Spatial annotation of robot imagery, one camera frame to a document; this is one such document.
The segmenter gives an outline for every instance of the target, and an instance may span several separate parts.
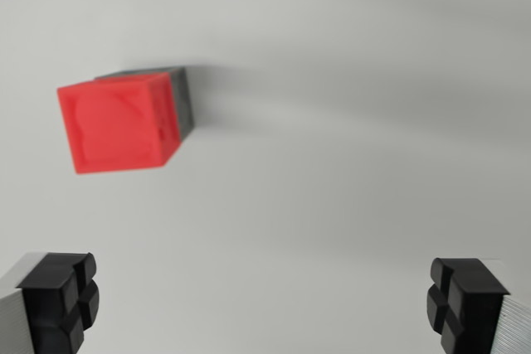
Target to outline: ribbed metal surface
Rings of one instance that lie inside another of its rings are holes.
[[[505,297],[490,354],[531,353],[531,309]]]
[[[32,335],[21,290],[0,298],[0,314],[0,352],[33,354]]]

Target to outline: white background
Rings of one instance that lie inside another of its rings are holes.
[[[0,0],[0,270],[95,254],[83,354],[440,353],[437,256],[529,295],[531,0]],[[190,69],[161,169],[76,176],[56,88]]]

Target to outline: red cube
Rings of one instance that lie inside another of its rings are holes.
[[[168,73],[92,80],[57,93],[78,173],[160,167],[181,144]]]

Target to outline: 3d printed block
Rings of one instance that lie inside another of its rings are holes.
[[[58,95],[78,173],[163,166],[194,126],[181,67],[119,72]]]
[[[0,352],[76,354],[100,293],[92,254],[28,254],[0,279]]]

